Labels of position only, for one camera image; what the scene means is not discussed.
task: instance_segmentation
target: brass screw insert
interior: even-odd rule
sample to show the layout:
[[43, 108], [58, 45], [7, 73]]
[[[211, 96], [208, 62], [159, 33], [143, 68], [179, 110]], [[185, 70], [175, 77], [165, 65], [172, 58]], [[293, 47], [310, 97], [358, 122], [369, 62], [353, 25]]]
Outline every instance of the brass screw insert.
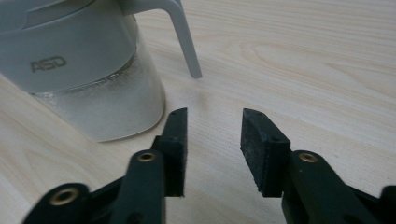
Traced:
[[317, 162], [318, 161], [318, 158], [316, 156], [306, 153], [306, 152], [300, 153], [298, 155], [298, 157], [302, 161], [307, 161], [307, 162]]
[[146, 152], [140, 155], [137, 159], [140, 161], [154, 161], [155, 155], [150, 152]]
[[50, 198], [49, 203], [54, 206], [64, 205], [73, 202], [78, 195], [76, 188], [61, 189]]

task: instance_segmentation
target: kettle lid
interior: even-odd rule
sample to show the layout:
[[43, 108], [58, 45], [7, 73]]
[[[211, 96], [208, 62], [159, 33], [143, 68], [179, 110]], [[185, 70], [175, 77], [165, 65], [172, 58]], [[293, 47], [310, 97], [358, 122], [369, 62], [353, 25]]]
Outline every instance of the kettle lid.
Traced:
[[71, 14], [93, 0], [0, 0], [0, 34]]

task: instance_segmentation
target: electric kettle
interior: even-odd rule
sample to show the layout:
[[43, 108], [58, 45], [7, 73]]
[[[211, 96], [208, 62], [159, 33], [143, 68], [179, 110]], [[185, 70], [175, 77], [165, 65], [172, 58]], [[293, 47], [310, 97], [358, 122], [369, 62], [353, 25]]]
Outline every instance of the electric kettle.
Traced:
[[169, 13], [191, 76], [202, 76], [179, 0], [0, 0], [0, 74], [94, 141], [141, 133], [163, 85], [134, 14]]

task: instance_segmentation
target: table surface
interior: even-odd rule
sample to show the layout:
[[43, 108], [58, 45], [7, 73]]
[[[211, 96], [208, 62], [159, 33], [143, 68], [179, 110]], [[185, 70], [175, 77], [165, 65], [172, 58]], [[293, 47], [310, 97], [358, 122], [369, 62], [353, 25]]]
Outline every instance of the table surface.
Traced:
[[[265, 113], [291, 149], [324, 157], [342, 179], [378, 196], [396, 183], [394, 0], [183, 0], [204, 77], [189, 77], [160, 10], [136, 15], [166, 91], [189, 109], [185, 198], [168, 223], [285, 223], [240, 151], [243, 108]], [[48, 190], [91, 190], [122, 176], [165, 119], [143, 134], [95, 143], [0, 77], [0, 220], [20, 223]]]

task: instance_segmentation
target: black robotic claw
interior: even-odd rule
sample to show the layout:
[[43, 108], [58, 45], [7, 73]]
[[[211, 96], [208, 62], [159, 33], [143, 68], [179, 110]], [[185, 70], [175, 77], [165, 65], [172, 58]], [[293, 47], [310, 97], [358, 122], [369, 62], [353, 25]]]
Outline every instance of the black robotic claw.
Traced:
[[173, 111], [151, 149], [135, 153], [126, 175], [89, 192], [82, 184], [50, 190], [25, 224], [165, 223], [164, 197], [183, 196], [187, 159], [187, 108]]
[[288, 223], [396, 223], [396, 186], [379, 199], [353, 189], [318, 154], [290, 150], [262, 112], [244, 109], [241, 149], [263, 197], [282, 197]]

